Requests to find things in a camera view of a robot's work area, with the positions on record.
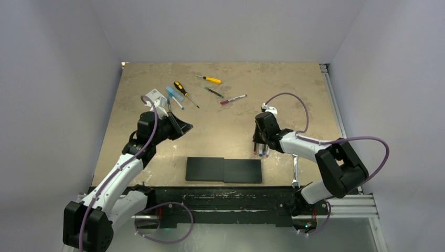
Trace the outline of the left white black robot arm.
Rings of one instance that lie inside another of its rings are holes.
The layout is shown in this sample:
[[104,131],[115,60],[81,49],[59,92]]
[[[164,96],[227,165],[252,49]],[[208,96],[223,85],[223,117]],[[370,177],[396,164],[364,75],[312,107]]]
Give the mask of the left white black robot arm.
[[140,186],[126,196],[122,193],[156,154],[165,140],[182,137],[193,125],[171,112],[162,116],[144,112],[137,130],[124,146],[116,165],[99,185],[79,202],[71,201],[63,213],[62,241],[79,251],[106,251],[118,230],[132,215],[149,215],[156,210],[151,190]]

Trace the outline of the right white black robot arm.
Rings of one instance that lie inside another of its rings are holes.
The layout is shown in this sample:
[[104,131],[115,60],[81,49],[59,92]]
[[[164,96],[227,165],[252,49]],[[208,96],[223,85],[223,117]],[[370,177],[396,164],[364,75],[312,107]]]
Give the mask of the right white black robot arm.
[[294,200],[296,210],[308,213],[315,203],[330,198],[343,198],[369,177],[369,172],[353,147],[344,139],[333,143],[304,138],[290,129],[280,129],[271,112],[255,117],[254,140],[270,149],[296,155],[317,164],[321,180],[299,190]]

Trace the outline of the magenta cap marker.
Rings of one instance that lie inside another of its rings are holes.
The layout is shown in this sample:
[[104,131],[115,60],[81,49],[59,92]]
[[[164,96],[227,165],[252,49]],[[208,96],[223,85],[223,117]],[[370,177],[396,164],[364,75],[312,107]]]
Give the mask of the magenta cap marker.
[[246,94],[243,94],[243,95],[240,95],[240,96],[236,96],[236,97],[233,97],[233,98],[229,98],[229,99],[227,99],[227,100],[221,101],[220,104],[221,104],[221,105],[228,104],[228,103],[233,102],[233,101],[235,101],[235,100],[245,98],[246,96],[247,96]]

